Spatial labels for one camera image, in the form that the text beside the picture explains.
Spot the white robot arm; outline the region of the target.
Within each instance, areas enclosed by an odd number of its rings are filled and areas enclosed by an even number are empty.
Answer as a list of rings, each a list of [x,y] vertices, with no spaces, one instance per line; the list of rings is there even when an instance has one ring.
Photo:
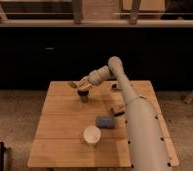
[[[119,57],[110,57],[105,66],[84,76],[77,83],[77,89],[84,92],[110,78],[117,80],[125,104],[132,171],[173,171],[156,110],[131,85]]]

